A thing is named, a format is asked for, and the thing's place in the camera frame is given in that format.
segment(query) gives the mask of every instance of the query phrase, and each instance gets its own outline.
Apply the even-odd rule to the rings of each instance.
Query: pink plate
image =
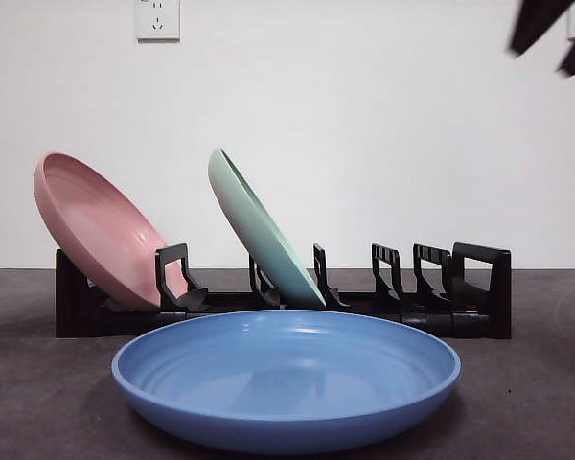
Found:
[[[49,153],[36,167],[34,196],[57,244],[87,278],[132,309],[159,308],[154,254],[166,243],[119,190],[81,161]],[[166,276],[175,296],[187,291],[177,263]]]

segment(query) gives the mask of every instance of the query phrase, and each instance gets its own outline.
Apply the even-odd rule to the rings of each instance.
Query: mint green plate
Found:
[[[282,296],[298,307],[326,306],[286,237],[222,149],[211,155],[209,180],[223,214]]]

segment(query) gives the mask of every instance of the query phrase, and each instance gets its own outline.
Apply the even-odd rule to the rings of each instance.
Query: plastic plate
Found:
[[[159,308],[154,254],[166,243],[119,190],[81,161],[49,153],[36,167],[34,196],[54,240],[87,278],[128,307]],[[179,265],[166,270],[174,295],[185,293]]]
[[[247,453],[311,454],[393,436],[449,394],[438,338],[320,310],[218,314],[141,335],[113,358],[134,409],[169,433]]]
[[[286,237],[222,149],[211,155],[209,180],[223,214],[272,284],[294,305],[325,306]]]

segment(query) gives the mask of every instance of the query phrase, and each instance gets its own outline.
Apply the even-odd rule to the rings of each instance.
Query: black dish rack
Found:
[[[413,245],[415,292],[401,284],[399,251],[372,245],[374,292],[341,292],[329,287],[326,251],[313,246],[317,285],[326,299],[326,310],[365,314],[400,322],[442,337],[511,338],[511,252],[457,242],[446,249]],[[490,288],[465,280],[465,259],[492,266]],[[165,267],[180,260],[181,273],[190,290],[175,297],[166,283]],[[443,291],[434,289],[422,272],[422,261],[439,265]],[[389,283],[380,262],[390,265]],[[155,252],[158,311],[128,310],[94,286],[59,249],[56,254],[56,337],[138,335],[152,329],[210,314],[229,311],[298,309],[282,298],[256,262],[249,257],[246,292],[213,292],[196,282],[188,265],[187,244]]]

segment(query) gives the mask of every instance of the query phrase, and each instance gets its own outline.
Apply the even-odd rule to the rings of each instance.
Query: gray floor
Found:
[[[205,285],[247,286],[241,270],[196,270]],[[470,273],[485,283],[485,272]],[[372,289],[365,270],[331,284]],[[130,337],[53,338],[51,270],[0,270],[0,459],[249,458],[175,439],[139,418],[110,376]],[[404,282],[412,287],[412,279]],[[575,459],[575,270],[514,272],[514,338],[449,339],[455,391],[406,433],[335,459]]]

